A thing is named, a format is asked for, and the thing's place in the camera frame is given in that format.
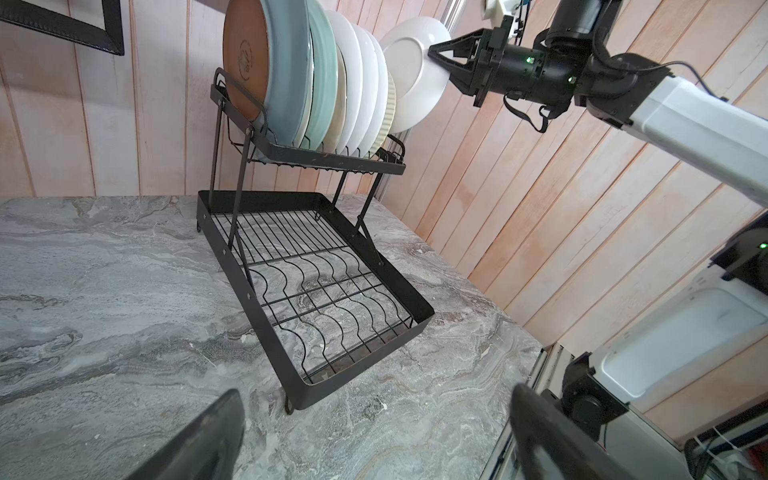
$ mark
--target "marble surface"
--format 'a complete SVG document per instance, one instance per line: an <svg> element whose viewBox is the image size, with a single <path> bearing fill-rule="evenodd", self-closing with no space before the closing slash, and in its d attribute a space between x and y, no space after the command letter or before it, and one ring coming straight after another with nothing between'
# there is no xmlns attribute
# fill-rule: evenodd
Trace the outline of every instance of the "marble surface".
<svg viewBox="0 0 768 480"><path fill-rule="evenodd" d="M477 478L536 340L374 203L376 246L436 314L288 416L194 214L193 197L0 200L0 478L123 478L233 387L235 478Z"/></svg>

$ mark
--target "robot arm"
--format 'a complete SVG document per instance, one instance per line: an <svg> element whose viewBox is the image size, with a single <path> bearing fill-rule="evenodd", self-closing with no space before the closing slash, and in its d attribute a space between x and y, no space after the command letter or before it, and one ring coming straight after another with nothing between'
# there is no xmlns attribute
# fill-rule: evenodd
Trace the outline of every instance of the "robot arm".
<svg viewBox="0 0 768 480"><path fill-rule="evenodd" d="M476 107L489 92L503 94L512 113L531 121L507 99L539 103L541 128L534 128L542 133L571 103L586 107L768 206L768 121L674 77L666 65L631 53L611 57L604 45L620 6L621 0L561 0L532 48L508 42L518 23L506 15L493 29L433 45L429 57L460 92L475 97ZM499 9L486 16L498 23Z"/></svg>

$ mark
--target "mint green plate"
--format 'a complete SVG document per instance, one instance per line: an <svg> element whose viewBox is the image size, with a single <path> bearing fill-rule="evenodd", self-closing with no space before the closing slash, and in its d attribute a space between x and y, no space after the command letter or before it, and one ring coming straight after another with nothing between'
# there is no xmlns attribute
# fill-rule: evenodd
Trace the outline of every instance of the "mint green plate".
<svg viewBox="0 0 768 480"><path fill-rule="evenodd" d="M326 13L317 0L307 0L306 7L310 14L315 71L310 122L306 127L306 138L302 141L301 148L317 150L333 118L336 89L339 84L339 64L336 58L336 40Z"/></svg>

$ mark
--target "black frame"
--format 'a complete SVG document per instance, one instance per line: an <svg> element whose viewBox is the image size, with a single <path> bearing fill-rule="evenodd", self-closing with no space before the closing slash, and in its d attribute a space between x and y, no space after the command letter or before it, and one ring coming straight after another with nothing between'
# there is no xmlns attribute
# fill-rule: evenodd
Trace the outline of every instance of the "black frame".
<svg viewBox="0 0 768 480"><path fill-rule="evenodd" d="M23 0L2 0L0 21L73 41L113 55L125 55L120 0L101 0L104 30Z"/></svg>
<svg viewBox="0 0 768 480"><path fill-rule="evenodd" d="M220 77L227 79L229 86L234 85L240 89L264 112L263 125L257 127L252 122L246 120L229 102L227 86L219 82ZM382 180L383 174L402 174L404 171L405 165L402 162L402 158L405 153L405 146L399 141L396 142L401 147L401 153L398 154L380 148L376 154L380 160L377 161L338 154L326 154L271 143L266 139L266 135L269 134L266 109L220 68L217 69L214 83L211 85L211 100L218 105L214 154L211 166L210 189L201 190L197 195L197 229L205 233L208 243L230 281L232 289L243 305L243 310L253 327L253 331L259 338L267 358L270 360L280 383L285 389L285 407L286 412L290 414L294 408L305 409L320 401L400 346L405 345L424 330L435 313L435 310L424 297L376 250L364 221L364 216ZM240 172L236 190L214 190L222 114L226 114L245 133L245 139L242 144L237 144L230 139L230 143L238 147L241 153ZM267 157L254 156L251 143L254 143L256 150L262 151ZM325 195L319 193L243 191L245 170L250 161L342 170L343 174L336 188L333 201L328 200ZM355 225L350 223L336 208L336 202L350 171L377 173ZM370 270L370 273L376 276L381 285L405 308L411 320L409 325L403 323L401 326L397 326L397 329L392 328L391 331L387 332L386 339L382 337L385 333L381 332L382 336L379 337L381 341L377 340L374 348L370 348L372 343L367 343L367 340L363 341L361 346L366 347L368 350L367 354L362 350L355 352L354 359L352 358L353 356L349 356L353 360L352 362L345 360L336 364L339 367L339 371L336 371L332 365L337 360L341 360L343 355L339 355L337 359L329 361L322 375L325 379L319 382L312 381L313 374L302 376L299 373L260 304L257 292L253 288L253 279L245 254L247 245L245 248L243 247L245 245L243 238L247 237L248 233L242 231L245 230L245 227L240 225L238 219L238 217L245 217L248 214L253 216L254 214L261 215L267 212L297 211L304 212L304 214L307 211L311 211L314 214L315 220L322 219L326 222L335 232L336 238L346 243L344 248L357 255ZM217 226L215 222L215 220L218 220L217 216L219 216L218 218L224 216L229 221L228 233L223 225ZM333 370L333 374L330 376L328 376L327 367Z"/></svg>

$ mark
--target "dish rack lower tier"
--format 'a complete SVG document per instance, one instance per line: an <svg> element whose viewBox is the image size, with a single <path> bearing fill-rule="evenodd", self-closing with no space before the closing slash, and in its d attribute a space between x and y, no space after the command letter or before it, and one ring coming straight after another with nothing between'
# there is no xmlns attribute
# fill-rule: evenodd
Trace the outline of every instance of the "dish rack lower tier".
<svg viewBox="0 0 768 480"><path fill-rule="evenodd" d="M434 314L324 195L244 191L233 230L236 192L213 193L213 209L209 191L198 194L198 228L285 389L286 410L328 396Z"/></svg>

